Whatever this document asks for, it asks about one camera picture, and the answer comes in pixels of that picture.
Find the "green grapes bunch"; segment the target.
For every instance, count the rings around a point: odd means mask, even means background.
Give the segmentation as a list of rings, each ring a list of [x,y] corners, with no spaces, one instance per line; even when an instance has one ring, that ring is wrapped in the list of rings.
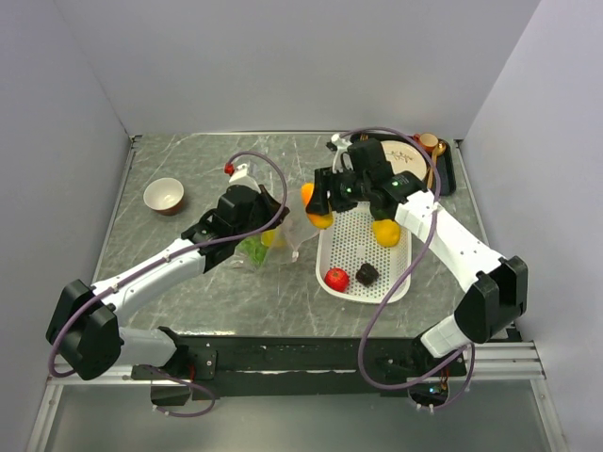
[[[268,250],[259,235],[247,237],[236,246],[236,253],[242,258],[243,263],[254,269],[264,264]]]

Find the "yellow green starfruit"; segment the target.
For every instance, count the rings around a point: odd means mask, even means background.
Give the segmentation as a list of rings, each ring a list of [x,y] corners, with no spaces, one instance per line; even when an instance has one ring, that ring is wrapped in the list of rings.
[[[266,248],[282,248],[286,245],[281,231],[276,228],[266,230],[260,234],[260,243]]]

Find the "clear zip top bag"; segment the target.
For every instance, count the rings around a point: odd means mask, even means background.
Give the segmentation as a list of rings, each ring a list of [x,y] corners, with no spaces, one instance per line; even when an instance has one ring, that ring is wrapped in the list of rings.
[[[287,193],[286,206],[289,213],[283,222],[276,227],[286,240],[284,247],[269,248],[264,264],[258,269],[244,264],[242,258],[235,251],[230,267],[251,272],[258,271],[261,268],[295,263],[299,258],[302,244],[318,235],[318,228],[312,224],[305,212],[305,206],[312,196],[312,190],[313,184],[306,183],[300,188],[290,189]]]

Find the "yellow pear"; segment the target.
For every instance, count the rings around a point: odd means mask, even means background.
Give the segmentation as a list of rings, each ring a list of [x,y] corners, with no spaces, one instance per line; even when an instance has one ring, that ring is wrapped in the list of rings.
[[[390,219],[374,220],[371,224],[374,238],[383,248],[396,247],[400,241],[401,228]]]

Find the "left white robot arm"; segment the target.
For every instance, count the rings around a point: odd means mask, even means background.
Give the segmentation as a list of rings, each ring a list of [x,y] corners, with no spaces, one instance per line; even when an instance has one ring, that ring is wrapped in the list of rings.
[[[115,364],[148,364],[166,378],[180,376],[187,354],[175,333],[130,329],[125,322],[171,287],[230,258],[245,238],[276,228],[288,212],[263,186],[228,187],[215,208],[155,256],[94,286],[68,283],[45,334],[51,354],[83,380]]]

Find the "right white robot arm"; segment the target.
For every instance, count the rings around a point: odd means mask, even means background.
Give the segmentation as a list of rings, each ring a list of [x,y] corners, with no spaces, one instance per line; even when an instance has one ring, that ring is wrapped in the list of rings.
[[[364,210],[419,239],[451,272],[464,292],[455,311],[416,338],[414,368],[433,375],[450,352],[483,344],[527,310],[528,267],[505,258],[470,233],[409,170],[395,173],[382,143],[350,142],[339,134],[328,143],[334,161],[315,172],[307,214],[335,219]]]

